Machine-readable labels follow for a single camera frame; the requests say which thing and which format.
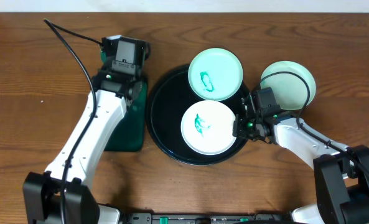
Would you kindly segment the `light green plate with stain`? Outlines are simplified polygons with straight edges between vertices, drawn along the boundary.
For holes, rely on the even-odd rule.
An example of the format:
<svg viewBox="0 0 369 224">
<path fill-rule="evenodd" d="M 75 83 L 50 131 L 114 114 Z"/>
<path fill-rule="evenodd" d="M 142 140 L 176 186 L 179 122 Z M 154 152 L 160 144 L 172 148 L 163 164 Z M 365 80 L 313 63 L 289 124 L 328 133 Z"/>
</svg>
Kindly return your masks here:
<svg viewBox="0 0 369 224">
<path fill-rule="evenodd" d="M 315 97 L 317 87 L 311 72 L 306 67 L 292 61 L 279 61 L 268 66 L 262 73 L 261 79 L 277 72 L 291 72 L 302 77 L 309 87 L 310 104 Z M 263 80 L 261 88 L 271 87 L 277 104 L 283 110 L 299 110 L 303 107 L 307 98 L 307 88 L 303 81 L 294 75 L 280 73 Z"/>
</svg>

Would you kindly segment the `pale green plate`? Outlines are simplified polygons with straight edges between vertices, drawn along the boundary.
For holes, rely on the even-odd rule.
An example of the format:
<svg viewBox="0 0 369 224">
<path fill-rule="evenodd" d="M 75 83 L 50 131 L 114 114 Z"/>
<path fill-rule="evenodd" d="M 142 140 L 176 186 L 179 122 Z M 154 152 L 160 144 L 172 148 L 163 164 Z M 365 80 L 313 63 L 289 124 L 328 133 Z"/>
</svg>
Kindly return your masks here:
<svg viewBox="0 0 369 224">
<path fill-rule="evenodd" d="M 223 101 L 233 96 L 243 81 L 243 67 L 235 54 L 221 48 L 200 52 L 188 69 L 191 89 L 205 100 Z"/>
</svg>

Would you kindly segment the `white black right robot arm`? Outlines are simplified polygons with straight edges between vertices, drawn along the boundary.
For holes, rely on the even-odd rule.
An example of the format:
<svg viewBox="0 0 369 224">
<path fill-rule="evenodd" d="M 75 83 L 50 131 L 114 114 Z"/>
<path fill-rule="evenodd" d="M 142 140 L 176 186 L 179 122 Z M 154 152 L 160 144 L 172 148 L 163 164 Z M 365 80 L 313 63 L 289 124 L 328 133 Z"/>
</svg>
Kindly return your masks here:
<svg viewBox="0 0 369 224">
<path fill-rule="evenodd" d="M 317 202 L 291 212 L 293 223 L 369 223 L 369 148 L 349 147 L 284 111 L 274 96 L 241 101 L 233 134 L 290 150 L 314 171 Z"/>
</svg>

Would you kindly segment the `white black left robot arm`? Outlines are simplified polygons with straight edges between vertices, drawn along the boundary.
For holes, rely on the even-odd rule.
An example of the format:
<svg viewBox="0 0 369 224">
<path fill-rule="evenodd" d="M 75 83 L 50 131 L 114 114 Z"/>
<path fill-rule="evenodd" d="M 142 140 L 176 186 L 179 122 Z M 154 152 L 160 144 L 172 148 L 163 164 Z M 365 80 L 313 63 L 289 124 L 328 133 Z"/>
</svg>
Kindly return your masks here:
<svg viewBox="0 0 369 224">
<path fill-rule="evenodd" d="M 23 184 L 29 223 L 119 223 L 117 208 L 96 202 L 91 186 L 101 155 L 133 101 L 141 96 L 149 42 L 104 37 L 103 66 L 89 78 L 85 109 L 68 141 L 43 174 L 30 172 Z"/>
</svg>

